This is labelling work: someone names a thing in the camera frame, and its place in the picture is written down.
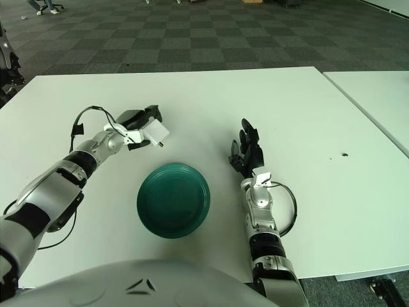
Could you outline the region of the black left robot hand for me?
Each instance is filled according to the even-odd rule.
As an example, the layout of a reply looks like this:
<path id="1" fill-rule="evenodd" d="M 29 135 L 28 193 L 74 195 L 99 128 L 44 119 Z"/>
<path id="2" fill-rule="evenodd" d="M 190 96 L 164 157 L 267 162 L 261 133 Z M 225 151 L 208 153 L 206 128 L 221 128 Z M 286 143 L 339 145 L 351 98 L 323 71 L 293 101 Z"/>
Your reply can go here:
<path id="1" fill-rule="evenodd" d="M 139 130 L 149 122 L 150 118 L 163 121 L 158 105 L 150 105 L 144 110 L 127 110 L 116 119 L 116 123 L 126 130 Z"/>

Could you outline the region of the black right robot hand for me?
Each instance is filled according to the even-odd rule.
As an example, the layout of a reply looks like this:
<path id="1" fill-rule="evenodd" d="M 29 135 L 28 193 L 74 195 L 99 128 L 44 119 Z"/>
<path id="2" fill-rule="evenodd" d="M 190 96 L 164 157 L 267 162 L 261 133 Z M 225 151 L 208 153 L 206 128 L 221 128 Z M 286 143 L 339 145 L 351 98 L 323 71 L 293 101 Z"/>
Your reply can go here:
<path id="1" fill-rule="evenodd" d="M 263 151 L 258 144 L 259 134 L 248 120 L 241 121 L 242 129 L 239 131 L 239 140 L 233 140 L 229 163 L 235 171 L 244 178 L 251 178 L 253 169 L 263 167 Z"/>

